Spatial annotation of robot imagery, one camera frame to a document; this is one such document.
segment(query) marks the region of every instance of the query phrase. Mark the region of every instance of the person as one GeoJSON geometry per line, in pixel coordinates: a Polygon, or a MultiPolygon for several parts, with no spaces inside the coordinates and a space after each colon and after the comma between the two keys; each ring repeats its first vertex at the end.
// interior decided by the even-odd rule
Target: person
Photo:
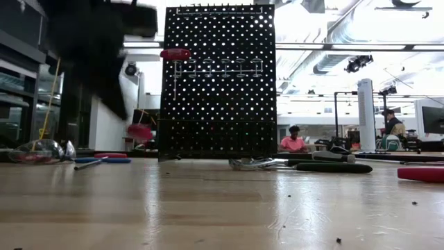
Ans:
{"type": "Polygon", "coordinates": [[[282,139],[280,145],[279,145],[279,152],[290,152],[290,153],[306,153],[307,148],[305,146],[304,140],[302,138],[298,137],[299,132],[298,126],[291,126],[290,136],[285,137],[282,139]]]}
{"type": "Polygon", "coordinates": [[[405,125],[395,117],[395,111],[388,109],[382,115],[387,117],[386,135],[404,135],[405,125]]]}

